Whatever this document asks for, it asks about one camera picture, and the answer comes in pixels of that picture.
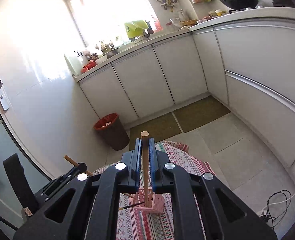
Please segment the frosted glass sliding door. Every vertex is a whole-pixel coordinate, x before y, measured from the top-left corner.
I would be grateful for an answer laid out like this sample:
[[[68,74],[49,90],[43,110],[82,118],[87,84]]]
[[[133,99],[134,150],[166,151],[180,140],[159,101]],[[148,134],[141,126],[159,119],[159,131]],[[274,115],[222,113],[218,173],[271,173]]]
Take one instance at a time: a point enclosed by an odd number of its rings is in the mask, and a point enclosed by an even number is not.
[[[24,152],[0,112],[0,217],[18,228],[24,223],[24,210],[12,189],[3,165],[3,161],[15,153],[18,154],[32,191],[37,192],[49,182],[50,178]]]

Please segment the pink perforated utensil holder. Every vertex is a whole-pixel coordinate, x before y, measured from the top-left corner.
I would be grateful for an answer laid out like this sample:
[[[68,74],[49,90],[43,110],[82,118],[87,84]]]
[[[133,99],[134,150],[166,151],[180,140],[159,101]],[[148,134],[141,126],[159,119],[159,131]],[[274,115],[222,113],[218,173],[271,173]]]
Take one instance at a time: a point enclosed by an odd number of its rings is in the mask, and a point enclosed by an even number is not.
[[[164,209],[164,197],[155,194],[151,188],[148,189],[148,194],[145,194],[145,189],[140,187],[134,195],[133,205],[135,210],[142,213],[161,214]]]

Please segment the red rimmed brown trash bin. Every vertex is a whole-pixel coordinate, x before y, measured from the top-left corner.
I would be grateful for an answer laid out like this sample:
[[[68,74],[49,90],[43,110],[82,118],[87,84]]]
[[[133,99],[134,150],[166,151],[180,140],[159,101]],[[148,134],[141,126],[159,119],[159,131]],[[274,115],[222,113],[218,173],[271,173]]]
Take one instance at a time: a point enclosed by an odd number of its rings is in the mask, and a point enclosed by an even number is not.
[[[117,113],[111,113],[101,118],[94,124],[94,130],[115,151],[122,150],[130,142],[130,137]]]

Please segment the green plastic dish rack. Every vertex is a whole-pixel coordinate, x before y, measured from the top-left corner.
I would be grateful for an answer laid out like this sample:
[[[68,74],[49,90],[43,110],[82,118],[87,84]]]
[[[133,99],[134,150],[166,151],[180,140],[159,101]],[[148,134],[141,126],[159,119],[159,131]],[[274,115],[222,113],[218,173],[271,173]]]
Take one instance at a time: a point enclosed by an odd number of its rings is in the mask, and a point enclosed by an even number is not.
[[[129,39],[143,35],[144,30],[148,29],[148,24],[145,20],[126,22],[124,25]]]

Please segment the white power strip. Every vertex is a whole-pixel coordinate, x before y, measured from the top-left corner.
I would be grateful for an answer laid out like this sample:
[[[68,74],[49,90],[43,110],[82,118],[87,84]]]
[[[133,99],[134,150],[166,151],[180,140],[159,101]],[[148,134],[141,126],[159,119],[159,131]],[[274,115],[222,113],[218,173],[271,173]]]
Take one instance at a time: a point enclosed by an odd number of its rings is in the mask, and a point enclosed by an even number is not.
[[[262,210],[258,211],[256,214],[259,217],[265,217],[268,214],[268,211],[267,210],[268,210],[268,206],[265,206]]]

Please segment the red bowl on counter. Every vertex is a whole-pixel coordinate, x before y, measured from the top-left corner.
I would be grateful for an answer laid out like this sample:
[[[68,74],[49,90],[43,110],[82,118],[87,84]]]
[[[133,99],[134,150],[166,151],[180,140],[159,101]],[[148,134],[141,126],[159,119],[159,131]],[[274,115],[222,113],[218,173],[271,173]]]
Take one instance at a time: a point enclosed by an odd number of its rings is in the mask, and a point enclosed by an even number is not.
[[[89,61],[86,65],[84,65],[81,69],[81,74],[84,74],[85,72],[89,71],[90,69],[94,68],[97,65],[97,63],[93,60]]]

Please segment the olive floor mat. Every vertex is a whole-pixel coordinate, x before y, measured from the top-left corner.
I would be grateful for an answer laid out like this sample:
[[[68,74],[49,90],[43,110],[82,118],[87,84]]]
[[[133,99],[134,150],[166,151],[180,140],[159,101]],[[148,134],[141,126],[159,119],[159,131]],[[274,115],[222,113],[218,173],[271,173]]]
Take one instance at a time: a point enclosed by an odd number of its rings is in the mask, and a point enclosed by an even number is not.
[[[189,104],[171,113],[164,114],[130,129],[130,149],[134,149],[140,132],[148,131],[155,142],[169,139],[180,133],[187,133],[206,125],[230,110],[212,96]]]

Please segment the white kitchen base cabinets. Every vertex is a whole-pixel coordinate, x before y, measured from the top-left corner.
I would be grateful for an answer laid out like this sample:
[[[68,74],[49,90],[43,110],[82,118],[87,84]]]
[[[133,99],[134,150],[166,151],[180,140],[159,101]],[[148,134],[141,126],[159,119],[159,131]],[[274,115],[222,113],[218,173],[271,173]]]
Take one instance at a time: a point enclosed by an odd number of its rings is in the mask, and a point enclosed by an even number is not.
[[[124,124],[209,93],[295,162],[295,20],[197,26],[124,51],[79,84],[99,117]]]

